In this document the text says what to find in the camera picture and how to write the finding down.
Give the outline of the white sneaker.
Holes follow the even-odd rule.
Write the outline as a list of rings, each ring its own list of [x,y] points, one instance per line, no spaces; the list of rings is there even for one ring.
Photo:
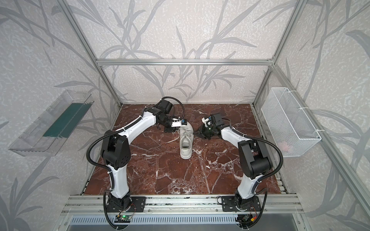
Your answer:
[[[190,159],[194,140],[194,130],[188,122],[187,125],[180,127],[180,156],[182,159]]]

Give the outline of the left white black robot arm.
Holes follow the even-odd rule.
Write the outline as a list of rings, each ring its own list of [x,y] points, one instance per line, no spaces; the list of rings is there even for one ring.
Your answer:
[[[165,132],[174,132],[184,127],[185,107],[176,98],[165,96],[157,104],[145,107],[141,114],[119,130],[108,130],[95,140],[86,150],[86,159],[93,166],[104,168],[110,177],[111,188],[105,191],[108,203],[119,211],[128,210],[132,200],[127,183],[127,165],[131,159],[130,144],[149,127],[154,125],[164,126]],[[101,158],[105,164],[92,160],[92,149],[102,141]]]

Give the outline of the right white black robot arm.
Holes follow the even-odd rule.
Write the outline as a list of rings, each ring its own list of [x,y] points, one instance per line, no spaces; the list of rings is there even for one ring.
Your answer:
[[[273,143],[262,138],[252,137],[237,131],[231,124],[226,124],[227,118],[220,113],[202,118],[202,125],[195,136],[211,140],[219,137],[238,148],[243,177],[234,196],[222,196],[221,205],[224,212],[262,211],[258,195],[267,189],[257,192],[262,180],[275,175],[282,167],[283,155]],[[268,154],[267,145],[274,148],[279,155],[279,164],[271,171],[273,161]]]

